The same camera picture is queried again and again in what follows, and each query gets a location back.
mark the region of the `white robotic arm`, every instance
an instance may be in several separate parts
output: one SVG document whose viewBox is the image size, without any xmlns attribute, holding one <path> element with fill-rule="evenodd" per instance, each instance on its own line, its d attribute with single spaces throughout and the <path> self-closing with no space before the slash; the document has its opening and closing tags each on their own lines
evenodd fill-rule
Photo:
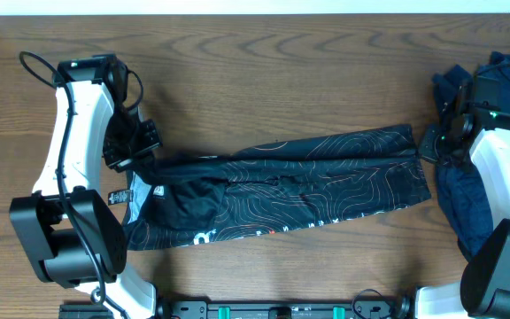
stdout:
<svg viewBox="0 0 510 319">
<path fill-rule="evenodd" d="M 114 55 L 62 62 L 58 73 L 69 90 L 57 87 L 58 111 L 49 154 L 33 195 L 12 201 L 13 227 L 42 281 L 54 281 L 95 298 L 100 283 L 77 236 L 83 231 L 105 278 L 104 306 L 118 319 L 154 317 L 156 289 L 126 264 L 123 230 L 99 196 L 102 154 L 106 164 L 118 171 L 150 156 L 149 150 L 159 145 L 154 124 L 142 125 L 138 114 L 129 115 L 122 105 L 128 70 Z M 54 230 L 51 225 L 66 216 L 58 209 L 62 198 L 58 198 L 57 163 L 70 101 L 73 118 L 62 173 L 64 193 L 80 230 Z"/>
<path fill-rule="evenodd" d="M 505 304 L 497 306 L 496 300 L 468 296 L 468 293 L 486 291 L 488 296 L 496 298 L 495 293 L 503 293 L 500 290 L 510 293 L 510 255 L 506 257 L 510 254 L 510 229 L 506 230 L 510 227 L 510 222 L 507 222 L 510 221 L 510 114 L 502 113 L 494 106 L 498 102 L 498 92 L 498 82 L 476 77 L 474 83 L 469 83 L 460 91 L 456 115 L 448 124 L 449 131 L 437 137 L 425 136 L 422 141 L 423 144 L 435 145 L 436 149 L 440 143 L 440 151 L 450 153 L 460 167 L 469 167 L 471 164 L 476 167 L 489 200 L 495 231 L 466 267 L 462 282 L 423 287 L 417 291 L 414 304 L 417 319 L 469 318 L 466 308 L 475 315 L 481 315 L 484 311 L 480 308 L 475 310 L 476 307 L 470 303 L 480 297 L 477 302 L 485 307 L 506 307 Z M 425 160 L 435 162 L 431 156 L 427 158 L 427 154 L 422 155 Z M 450 158 L 445 158 L 443 162 L 449 164 Z M 472 287 L 473 290 L 467 288 L 475 285 L 479 286 Z"/>
<path fill-rule="evenodd" d="M 493 229 L 510 219 L 510 130 L 482 130 L 469 149 L 489 200 Z"/>
<path fill-rule="evenodd" d="M 69 82 L 72 92 L 75 115 L 66 147 L 64 173 L 66 192 L 76 186 L 99 192 L 99 175 L 104 149 L 105 131 L 114 105 L 112 95 L 105 83 L 92 81 Z M 33 192 L 41 191 L 43 196 L 57 195 L 57 162 L 60 144 L 65 132 L 68 117 L 68 99 L 64 88 L 57 88 L 57 119 L 41 176 L 33 187 Z"/>
</svg>

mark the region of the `blue garment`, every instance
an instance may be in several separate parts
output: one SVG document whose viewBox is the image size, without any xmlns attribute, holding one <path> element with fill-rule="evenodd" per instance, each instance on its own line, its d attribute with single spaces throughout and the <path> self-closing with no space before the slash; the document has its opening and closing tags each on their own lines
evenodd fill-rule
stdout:
<svg viewBox="0 0 510 319">
<path fill-rule="evenodd" d="M 510 64 L 510 55 L 492 52 L 490 64 L 480 67 L 478 72 L 498 64 Z M 490 69 L 484 76 L 499 80 L 498 106 L 502 112 L 510 113 L 510 66 Z M 434 100 L 441 121 L 452 116 L 460 85 L 471 78 L 472 75 L 460 66 L 444 75 L 434 75 Z M 437 167 L 436 180 L 438 204 L 458 234 L 462 252 L 470 260 L 493 231 L 491 209 L 481 176 L 477 170 L 467 173 L 456 167 Z"/>
</svg>

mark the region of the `wooden table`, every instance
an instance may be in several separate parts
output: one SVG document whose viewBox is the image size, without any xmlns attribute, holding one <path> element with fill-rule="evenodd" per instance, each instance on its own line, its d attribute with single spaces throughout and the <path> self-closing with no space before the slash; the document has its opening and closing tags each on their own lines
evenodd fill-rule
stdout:
<svg viewBox="0 0 510 319">
<path fill-rule="evenodd" d="M 117 53 L 143 79 L 164 155 L 399 123 L 418 142 L 437 120 L 432 74 L 510 52 L 510 15 L 0 17 L 0 318 L 52 318 L 63 300 L 87 296 L 40 283 L 9 222 L 11 199 L 41 173 L 56 116 L 22 50 L 53 65 Z M 137 92 L 131 84 L 129 99 Z M 457 281 L 466 262 L 424 168 L 434 199 L 411 208 L 129 260 L 165 295 L 213 300 L 345 300 Z M 105 167 L 102 177 L 102 194 L 126 186 Z M 112 210 L 120 218 L 125 207 Z"/>
</svg>

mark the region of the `black pants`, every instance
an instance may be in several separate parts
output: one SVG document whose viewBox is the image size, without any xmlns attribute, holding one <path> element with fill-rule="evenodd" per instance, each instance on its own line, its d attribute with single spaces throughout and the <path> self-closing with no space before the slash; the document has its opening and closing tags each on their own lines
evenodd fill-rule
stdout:
<svg viewBox="0 0 510 319">
<path fill-rule="evenodd" d="M 430 198 L 409 125 L 160 160 L 145 173 L 147 199 L 124 221 L 132 250 L 318 227 Z"/>
</svg>

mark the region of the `printed logo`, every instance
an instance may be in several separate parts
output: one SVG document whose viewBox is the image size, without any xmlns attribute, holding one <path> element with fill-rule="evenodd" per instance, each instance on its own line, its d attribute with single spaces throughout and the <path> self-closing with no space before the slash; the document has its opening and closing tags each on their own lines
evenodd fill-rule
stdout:
<svg viewBox="0 0 510 319">
<path fill-rule="evenodd" d="M 215 233 L 216 233 L 216 230 L 211 230 L 211 231 L 208 231 L 206 233 L 197 233 L 194 236 L 194 245 L 209 243 L 210 242 L 210 236 L 215 234 Z"/>
</svg>

